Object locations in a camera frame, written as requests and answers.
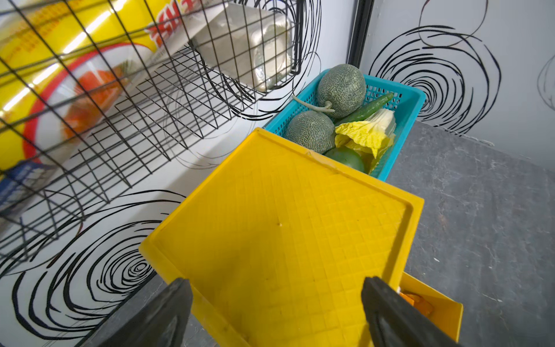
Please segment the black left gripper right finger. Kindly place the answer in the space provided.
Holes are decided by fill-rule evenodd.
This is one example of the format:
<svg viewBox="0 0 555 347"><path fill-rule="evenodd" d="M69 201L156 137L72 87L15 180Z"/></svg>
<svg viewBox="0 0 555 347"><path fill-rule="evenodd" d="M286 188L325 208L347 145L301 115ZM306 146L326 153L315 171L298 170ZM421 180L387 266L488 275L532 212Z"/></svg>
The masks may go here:
<svg viewBox="0 0 555 347"><path fill-rule="evenodd" d="M378 277L367 277L361 292L374 346L458 346Z"/></svg>

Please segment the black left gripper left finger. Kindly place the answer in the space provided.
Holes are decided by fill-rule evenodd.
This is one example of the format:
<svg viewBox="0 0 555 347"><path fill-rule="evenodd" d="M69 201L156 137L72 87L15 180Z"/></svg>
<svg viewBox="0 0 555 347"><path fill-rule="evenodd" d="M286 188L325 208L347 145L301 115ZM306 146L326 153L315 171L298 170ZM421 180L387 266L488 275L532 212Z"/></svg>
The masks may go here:
<svg viewBox="0 0 555 347"><path fill-rule="evenodd" d="M81 346L181 346L193 302L188 280L178 278L148 302L131 299L101 323Z"/></svg>

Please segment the orange cookie pack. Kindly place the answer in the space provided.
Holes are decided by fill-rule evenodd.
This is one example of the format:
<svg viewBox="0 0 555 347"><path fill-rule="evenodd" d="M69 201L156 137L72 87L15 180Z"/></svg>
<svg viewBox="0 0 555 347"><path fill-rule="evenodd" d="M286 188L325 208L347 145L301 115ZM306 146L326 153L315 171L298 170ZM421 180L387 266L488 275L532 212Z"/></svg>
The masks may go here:
<svg viewBox="0 0 555 347"><path fill-rule="evenodd" d="M434 312L434 306L423 296L404 292L400 292L400 296L426 318L429 318Z"/></svg>

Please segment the yellow plastic drawer cabinet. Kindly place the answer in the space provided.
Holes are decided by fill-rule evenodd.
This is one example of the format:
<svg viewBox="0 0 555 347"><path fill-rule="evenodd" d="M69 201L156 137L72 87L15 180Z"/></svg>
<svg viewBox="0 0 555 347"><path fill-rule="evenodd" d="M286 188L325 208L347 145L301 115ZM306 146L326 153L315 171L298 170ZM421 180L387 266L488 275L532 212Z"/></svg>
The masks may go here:
<svg viewBox="0 0 555 347"><path fill-rule="evenodd" d="M370 346L367 277L423 296L458 342L463 306L405 272L423 205L259 128L140 253L165 282L189 281L193 315L221 346Z"/></svg>

